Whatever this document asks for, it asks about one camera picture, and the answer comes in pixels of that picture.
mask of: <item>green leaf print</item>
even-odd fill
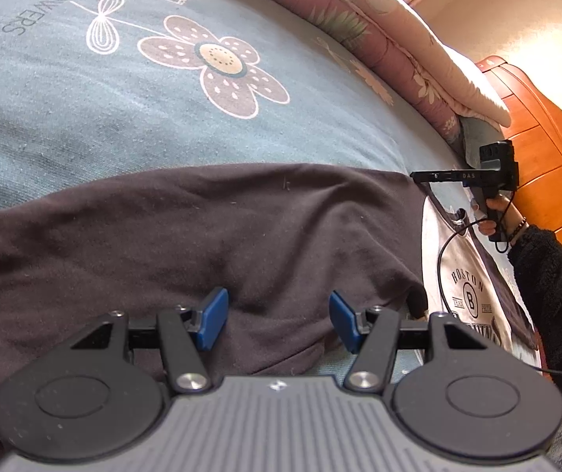
[[[348,10],[339,12],[338,9],[328,11],[323,9],[316,17],[314,7],[307,20],[351,52],[361,44],[364,35],[370,33],[366,30],[368,23],[355,12],[349,12]]]

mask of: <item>beaded bracelet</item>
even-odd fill
[[[519,225],[517,225],[517,228],[512,231],[512,234],[510,236],[508,236],[508,242],[511,243],[513,239],[515,239],[515,236],[517,234],[519,234],[519,231],[521,231],[521,229],[524,227],[524,225],[527,223],[527,221],[525,220],[525,216],[523,217],[523,220],[521,220],[521,222],[519,223]]]

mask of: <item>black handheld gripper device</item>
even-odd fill
[[[452,315],[401,321],[333,292],[330,320],[357,353],[343,387],[332,376],[214,383],[198,351],[213,346],[228,292],[200,306],[146,323],[109,313],[12,375],[0,386],[0,472],[557,470],[544,452],[559,391]],[[160,350],[163,381],[134,365],[137,348]],[[408,348],[426,363],[390,384]]]
[[[510,140],[483,145],[480,147],[480,169],[471,170],[427,170],[410,174],[415,183],[459,182],[469,187],[488,218],[498,224],[501,214],[488,209],[486,199],[494,199],[499,190],[514,192],[519,187],[519,164],[515,161],[515,151]],[[507,242],[505,230],[499,228],[492,236],[492,242]]]

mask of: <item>hand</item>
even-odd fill
[[[505,211],[502,225],[505,227],[506,234],[508,234],[508,236],[510,236],[514,232],[517,226],[521,223],[521,220],[523,220],[523,215],[519,212],[519,209],[517,209],[514,204],[510,204],[509,207],[509,200],[503,195],[498,195],[494,199],[486,200],[486,206],[489,209],[495,209],[496,211]],[[491,236],[491,234],[495,234],[495,230],[497,229],[497,222],[486,220],[480,222],[479,227],[480,233],[484,234],[484,236]],[[514,245],[516,241],[521,237],[525,229],[527,229],[527,223],[524,225],[524,227],[521,228],[519,233],[510,242],[512,245]]]

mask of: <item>flower center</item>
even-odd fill
[[[239,56],[219,44],[203,44],[198,51],[207,64],[222,73],[235,75],[244,68]]]

